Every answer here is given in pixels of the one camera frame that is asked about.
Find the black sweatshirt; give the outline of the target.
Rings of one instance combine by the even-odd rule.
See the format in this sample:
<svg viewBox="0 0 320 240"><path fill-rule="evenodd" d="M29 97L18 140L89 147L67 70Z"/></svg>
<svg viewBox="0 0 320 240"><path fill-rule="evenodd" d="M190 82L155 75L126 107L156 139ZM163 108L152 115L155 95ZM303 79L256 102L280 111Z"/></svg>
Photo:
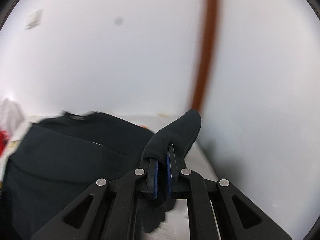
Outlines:
<svg viewBox="0 0 320 240"><path fill-rule="evenodd" d="M32 124L5 166L1 239L31 239L97 179L122 178L150 158L159 165L159 200L140 200L137 218L153 232L175 205L164 191L168 146L184 158L200 128L193 109L156 133L99 112Z"/></svg>

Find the fruit print white bedsheet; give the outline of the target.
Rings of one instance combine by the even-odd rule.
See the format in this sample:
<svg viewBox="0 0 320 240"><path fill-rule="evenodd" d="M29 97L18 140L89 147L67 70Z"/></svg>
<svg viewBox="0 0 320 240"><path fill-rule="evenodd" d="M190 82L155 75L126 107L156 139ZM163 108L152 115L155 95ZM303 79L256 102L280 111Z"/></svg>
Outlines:
<svg viewBox="0 0 320 240"><path fill-rule="evenodd" d="M140 239L178 199L191 238L214 239L215 184L184 161L200 128L193 109L156 133L104 113L33 124L5 165L2 239Z"/></svg>

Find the white plastic bag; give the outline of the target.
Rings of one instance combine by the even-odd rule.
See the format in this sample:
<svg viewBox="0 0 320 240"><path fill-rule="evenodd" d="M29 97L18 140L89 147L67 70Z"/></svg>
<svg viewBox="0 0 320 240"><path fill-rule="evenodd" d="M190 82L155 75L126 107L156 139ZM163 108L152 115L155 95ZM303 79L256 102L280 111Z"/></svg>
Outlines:
<svg viewBox="0 0 320 240"><path fill-rule="evenodd" d="M25 120L19 103L4 99L1 101L1 131L11 137Z"/></svg>

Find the white wall switch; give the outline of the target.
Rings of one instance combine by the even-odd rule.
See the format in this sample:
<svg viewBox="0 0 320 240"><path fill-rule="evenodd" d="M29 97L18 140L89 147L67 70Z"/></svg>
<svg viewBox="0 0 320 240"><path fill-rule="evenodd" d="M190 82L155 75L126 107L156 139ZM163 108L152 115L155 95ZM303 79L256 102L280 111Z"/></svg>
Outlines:
<svg viewBox="0 0 320 240"><path fill-rule="evenodd" d="M28 15L26 23L25 23L25 28L26 29L32 29L38 25L41 24L42 21L42 16L43 16L43 10L37 10L35 12L32 12L30 15Z"/></svg>

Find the brown wooden door frame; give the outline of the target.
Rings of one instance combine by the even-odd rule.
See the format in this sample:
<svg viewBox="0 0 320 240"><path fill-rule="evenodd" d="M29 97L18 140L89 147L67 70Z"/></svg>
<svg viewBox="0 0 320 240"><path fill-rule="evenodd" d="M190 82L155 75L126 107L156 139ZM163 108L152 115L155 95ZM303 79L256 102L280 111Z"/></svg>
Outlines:
<svg viewBox="0 0 320 240"><path fill-rule="evenodd" d="M197 79L194 86L191 107L201 111L208 86L211 64L215 54L217 22L219 17L220 0L205 0L202 42L199 56Z"/></svg>

